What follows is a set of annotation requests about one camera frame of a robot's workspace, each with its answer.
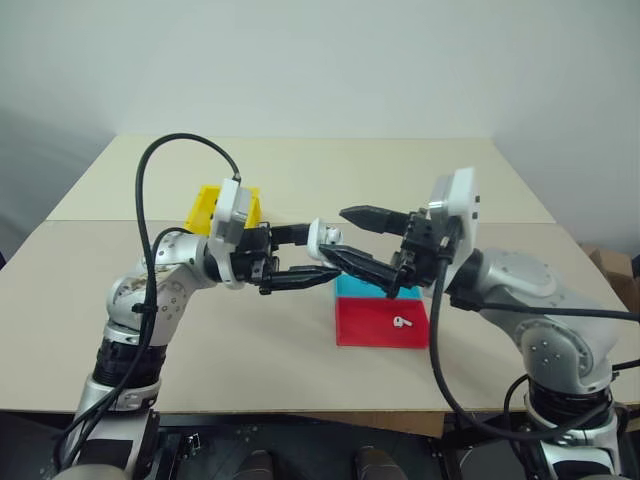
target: cable clip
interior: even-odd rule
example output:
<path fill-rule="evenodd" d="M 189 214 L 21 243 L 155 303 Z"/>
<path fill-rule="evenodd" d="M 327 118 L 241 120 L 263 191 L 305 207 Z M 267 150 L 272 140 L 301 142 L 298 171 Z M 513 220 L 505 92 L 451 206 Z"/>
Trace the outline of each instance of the cable clip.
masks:
<path fill-rule="evenodd" d="M 133 313 L 157 313 L 157 305 L 147 305 L 146 303 L 136 303 L 131 307 Z"/>

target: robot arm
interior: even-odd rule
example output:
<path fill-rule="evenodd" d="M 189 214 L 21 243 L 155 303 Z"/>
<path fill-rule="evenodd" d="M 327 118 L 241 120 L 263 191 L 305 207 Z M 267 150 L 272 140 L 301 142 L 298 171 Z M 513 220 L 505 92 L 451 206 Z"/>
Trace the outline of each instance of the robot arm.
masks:
<path fill-rule="evenodd" d="M 433 293 L 437 262 L 447 258 L 446 293 L 453 306 L 471 309 L 503 330 L 522 353 L 530 378 L 526 405 L 534 427 L 549 429 L 575 420 L 591 409 L 602 414 L 579 429 L 549 441 L 528 443 L 545 475 L 561 478 L 566 468 L 592 468 L 619 474 L 617 419 L 611 405 L 612 380 L 607 354 L 617 335 L 607 318 L 515 313 L 482 308 L 598 308 L 566 288 L 548 265 L 520 253 L 473 249 L 478 204 L 473 172 L 459 170 L 440 179 L 428 209 L 409 214 L 378 207 L 352 207 L 341 215 L 357 226 L 402 237 L 390 264 L 345 245 L 322 245 L 334 265 L 373 283 L 394 297 L 400 287 L 420 285 Z"/>
<path fill-rule="evenodd" d="M 312 224 L 271 227 L 263 223 L 257 228 L 245 229 L 248 198 L 247 189 L 234 180 L 225 180 L 209 237 L 186 231 L 160 234 L 154 252 L 157 312 L 149 347 L 124 390 L 75 455 L 71 452 L 82 427 L 71 432 L 63 468 L 106 464 L 120 468 L 127 478 L 142 478 L 148 472 L 159 422 L 151 407 L 160 390 L 160 370 L 167 346 L 196 290 L 212 288 L 218 283 L 238 289 L 249 283 L 266 295 L 277 290 L 308 288 L 340 274 L 318 251 L 321 243 L 341 243 L 339 230 L 319 219 Z M 305 245 L 309 255 L 325 265 L 278 271 L 279 261 L 274 252 L 286 243 Z M 146 284 L 147 267 L 141 260 L 110 289 L 102 345 L 94 371 L 85 382 L 76 418 L 94 408 L 120 384 L 132 366 L 141 341 L 143 313 L 139 306 L 145 300 Z"/>

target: beige table surface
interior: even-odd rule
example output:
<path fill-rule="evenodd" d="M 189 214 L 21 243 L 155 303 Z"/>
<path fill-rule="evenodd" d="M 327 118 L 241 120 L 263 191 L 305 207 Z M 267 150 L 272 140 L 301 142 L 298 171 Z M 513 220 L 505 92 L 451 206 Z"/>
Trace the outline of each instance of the beige table surface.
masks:
<path fill-rule="evenodd" d="M 167 222 L 151 222 L 155 235 Z M 398 244 L 342 226 L 349 244 L 388 259 Z M 569 285 L 621 308 L 597 269 L 555 224 L 483 224 L 478 246 L 528 251 Z M 0 409 L 74 410 L 92 369 L 111 283 L 140 254 L 134 222 L 47 221 L 0 272 Z M 281 252 L 307 263 L 302 248 Z M 168 349 L 157 407 L 172 412 L 445 411 L 424 350 L 335 345 L 333 290 L 260 296 L 255 288 L 197 292 Z M 458 400 L 500 408 L 523 371 L 511 341 L 475 313 L 445 306 L 442 363 Z M 640 329 L 620 322 L 614 362 L 638 356 Z M 617 400 L 638 403 L 640 376 L 623 372 Z M 522 395 L 514 399 L 522 406 Z"/>
<path fill-rule="evenodd" d="M 138 160 L 156 137 L 120 135 L 69 191 L 49 220 L 134 220 Z M 553 218 L 488 139 L 215 139 L 236 160 L 247 186 L 261 189 L 264 218 L 343 221 L 338 212 L 371 204 L 401 211 L 424 206 L 436 178 L 473 166 L 480 221 L 545 223 Z M 162 146 L 145 177 L 148 220 L 181 220 L 203 184 L 231 170 L 216 152 L 181 140 Z"/>
<path fill-rule="evenodd" d="M 156 137 L 120 135 L 0 272 L 0 409 L 72 411 L 93 367 L 111 283 L 140 255 L 133 178 Z M 423 206 L 435 179 L 474 166 L 482 196 L 479 246 L 529 251 L 578 291 L 621 308 L 599 272 L 487 139 L 351 140 L 217 138 L 248 186 L 261 188 L 275 223 L 342 221 L 341 208 Z M 202 184 L 229 176 L 201 145 L 181 141 L 154 155 L 145 180 L 152 233 L 186 218 Z M 344 226 L 348 242 L 388 259 L 397 238 Z M 308 263 L 302 249 L 284 264 Z M 169 346 L 158 408 L 172 412 L 304 412 L 437 435 L 448 407 L 425 351 L 339 348 L 329 285 L 261 297 L 255 288 L 197 293 Z M 621 324 L 613 361 L 637 357 L 640 334 Z M 441 343 L 451 388 L 475 410 L 500 408 L 522 373 L 520 355 L 474 313 L 444 308 Z M 614 384 L 637 403 L 637 376 Z M 522 395 L 514 398 L 522 407 Z"/>

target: yellow bin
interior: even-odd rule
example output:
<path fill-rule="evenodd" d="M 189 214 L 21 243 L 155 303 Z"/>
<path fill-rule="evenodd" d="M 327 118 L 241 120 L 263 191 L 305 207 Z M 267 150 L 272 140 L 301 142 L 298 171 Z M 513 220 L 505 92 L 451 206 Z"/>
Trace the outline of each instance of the yellow bin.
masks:
<path fill-rule="evenodd" d="M 211 218 L 216 209 L 218 195 L 220 195 L 220 185 L 203 185 L 196 198 L 191 212 L 184 222 L 184 228 L 198 235 L 209 235 L 211 233 Z M 249 216 L 245 228 L 254 228 L 260 223 L 262 211 L 260 210 L 260 189 L 249 187 L 251 191 L 251 203 L 249 204 Z"/>

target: silver robot arm segment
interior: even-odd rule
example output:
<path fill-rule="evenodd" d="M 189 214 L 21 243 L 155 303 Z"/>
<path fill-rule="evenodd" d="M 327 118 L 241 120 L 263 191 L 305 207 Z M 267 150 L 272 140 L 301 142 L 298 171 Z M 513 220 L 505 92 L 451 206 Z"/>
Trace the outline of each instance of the silver robot arm segment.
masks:
<path fill-rule="evenodd" d="M 522 253 L 487 249 L 473 289 L 483 302 L 548 308 L 601 308 L 566 288 L 549 265 Z M 522 353 L 529 376 L 545 388 L 589 394 L 607 388 L 607 354 L 617 341 L 608 318 L 531 315 L 500 310 L 480 314 L 502 329 Z"/>

